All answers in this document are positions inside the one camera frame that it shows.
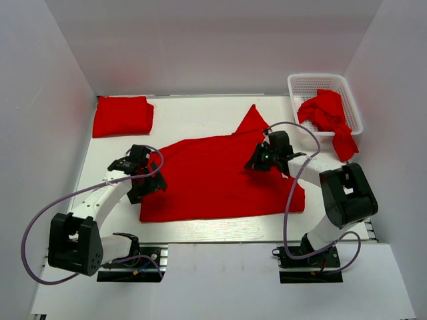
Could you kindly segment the red t-shirt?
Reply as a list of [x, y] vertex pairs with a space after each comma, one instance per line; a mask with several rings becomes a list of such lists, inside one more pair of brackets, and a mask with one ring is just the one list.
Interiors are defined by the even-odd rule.
[[301, 104], [297, 112], [300, 123], [311, 121], [318, 131], [334, 133], [332, 145], [341, 162], [349, 161], [359, 152], [346, 124], [341, 96], [331, 90], [317, 89], [317, 95]]
[[276, 169], [246, 170], [264, 121], [252, 105], [230, 135], [185, 139], [161, 148], [151, 162], [162, 164], [165, 191], [143, 198], [139, 220], [162, 223], [227, 219], [284, 212], [294, 180]]
[[154, 106], [144, 96], [104, 97], [98, 100], [92, 137], [148, 135], [153, 127]]

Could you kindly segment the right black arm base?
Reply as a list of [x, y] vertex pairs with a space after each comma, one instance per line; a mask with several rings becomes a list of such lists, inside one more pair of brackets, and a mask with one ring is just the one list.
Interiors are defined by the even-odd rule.
[[342, 283], [338, 250], [335, 247], [307, 259], [291, 259], [284, 247], [276, 247], [272, 255], [278, 259], [281, 284]]

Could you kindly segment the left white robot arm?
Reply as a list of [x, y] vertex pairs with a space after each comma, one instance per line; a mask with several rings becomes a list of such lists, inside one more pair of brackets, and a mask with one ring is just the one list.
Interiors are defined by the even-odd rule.
[[152, 149], [133, 145], [128, 153], [113, 161], [101, 185], [70, 213], [56, 214], [50, 224], [48, 264], [51, 267], [92, 276], [104, 264], [137, 264], [141, 258], [139, 239], [130, 233], [102, 237], [100, 229], [107, 216], [122, 200], [132, 205], [167, 184], [158, 165], [151, 161]]

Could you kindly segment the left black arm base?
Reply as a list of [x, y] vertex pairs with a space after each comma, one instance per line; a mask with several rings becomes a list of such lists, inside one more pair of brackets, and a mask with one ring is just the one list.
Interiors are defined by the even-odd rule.
[[97, 273], [98, 283], [160, 283], [162, 277], [151, 260], [154, 260], [162, 275], [167, 268], [167, 245], [140, 245], [137, 259], [124, 263], [107, 263]]

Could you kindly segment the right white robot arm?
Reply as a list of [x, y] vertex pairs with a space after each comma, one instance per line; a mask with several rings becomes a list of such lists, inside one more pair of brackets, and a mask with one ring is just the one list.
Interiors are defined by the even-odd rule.
[[295, 153], [285, 131], [264, 130], [264, 140], [245, 168], [269, 171], [276, 168], [282, 175], [292, 178], [292, 186], [286, 202], [288, 214], [300, 179], [321, 189], [325, 215], [301, 240], [300, 254], [293, 255], [288, 247], [287, 222], [284, 218], [284, 251], [293, 260], [303, 260], [315, 266], [324, 260], [326, 251], [350, 234], [350, 229], [377, 214], [378, 202], [370, 184], [357, 163], [333, 167], [316, 160], [317, 153]]

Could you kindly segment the crumpled red t-shirt in basket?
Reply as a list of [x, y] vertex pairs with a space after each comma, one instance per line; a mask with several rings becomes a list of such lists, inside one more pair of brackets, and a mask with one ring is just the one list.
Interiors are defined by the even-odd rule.
[[331, 90], [317, 89], [317, 95], [301, 104], [297, 112], [300, 123], [311, 121], [318, 131], [334, 133], [332, 145], [341, 162], [349, 161], [359, 152], [346, 124], [341, 96]]

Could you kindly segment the white plastic basket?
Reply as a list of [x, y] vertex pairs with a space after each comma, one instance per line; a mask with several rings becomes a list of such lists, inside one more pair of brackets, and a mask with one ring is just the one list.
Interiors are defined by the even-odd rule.
[[323, 149], [332, 149], [335, 137], [355, 140], [362, 134], [360, 113], [343, 76], [292, 74], [288, 90], [295, 122], [313, 132]]

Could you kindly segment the white front panel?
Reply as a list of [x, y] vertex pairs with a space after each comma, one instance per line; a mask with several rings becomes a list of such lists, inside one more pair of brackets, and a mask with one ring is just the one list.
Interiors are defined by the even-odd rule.
[[410, 319], [388, 245], [365, 244], [340, 283], [282, 284], [271, 244], [169, 246], [160, 283], [76, 277], [38, 288], [48, 319]]

